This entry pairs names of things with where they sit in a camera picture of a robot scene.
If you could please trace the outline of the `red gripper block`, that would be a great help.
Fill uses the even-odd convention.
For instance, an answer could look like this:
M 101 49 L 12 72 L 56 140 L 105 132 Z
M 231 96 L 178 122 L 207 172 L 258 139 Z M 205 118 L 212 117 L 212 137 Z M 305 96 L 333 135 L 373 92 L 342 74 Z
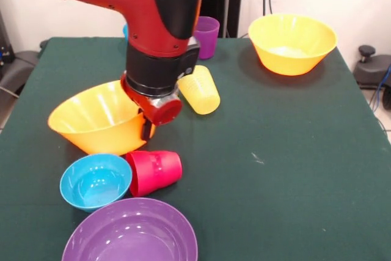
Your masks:
M 138 105 L 147 118 L 141 131 L 141 139 L 145 142 L 150 140 L 152 123 L 156 126 L 167 124 L 173 121 L 182 109 L 177 85 L 174 85 L 174 88 L 168 91 L 168 93 L 158 95 L 145 94 L 135 88 L 138 84 L 132 82 L 127 77 L 126 71 L 121 76 L 120 85 L 127 96 Z

